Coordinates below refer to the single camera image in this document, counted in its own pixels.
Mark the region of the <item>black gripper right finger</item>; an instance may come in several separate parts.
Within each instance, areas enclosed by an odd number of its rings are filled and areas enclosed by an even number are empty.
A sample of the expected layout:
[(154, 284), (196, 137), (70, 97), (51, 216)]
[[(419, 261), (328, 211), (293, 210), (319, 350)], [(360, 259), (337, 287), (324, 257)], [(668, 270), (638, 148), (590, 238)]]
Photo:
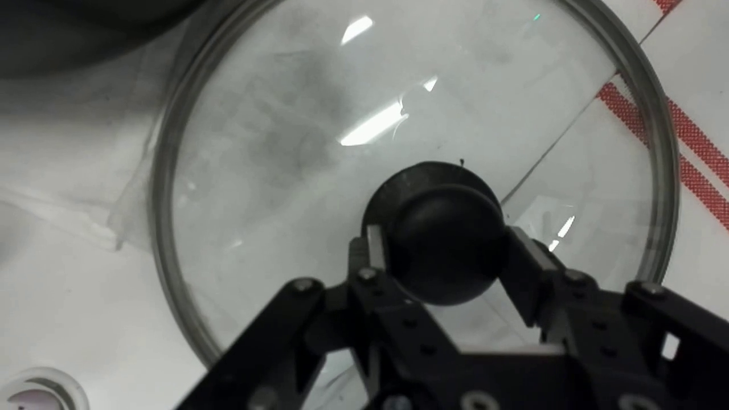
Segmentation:
[(511, 408), (729, 410), (729, 322), (657, 282), (606, 292), (520, 228), (503, 232), (499, 273), (526, 325), (562, 356), (524, 357)]

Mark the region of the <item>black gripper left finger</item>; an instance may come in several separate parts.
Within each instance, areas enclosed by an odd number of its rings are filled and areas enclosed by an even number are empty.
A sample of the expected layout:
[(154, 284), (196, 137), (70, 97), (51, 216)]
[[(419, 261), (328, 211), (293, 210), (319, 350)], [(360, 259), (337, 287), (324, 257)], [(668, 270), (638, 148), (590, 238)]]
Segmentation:
[(356, 237), (342, 284), (282, 284), (175, 410), (304, 410), (337, 350), (354, 356), (365, 410), (427, 410), (417, 379), (424, 319), (424, 307), (372, 265), (367, 238)]

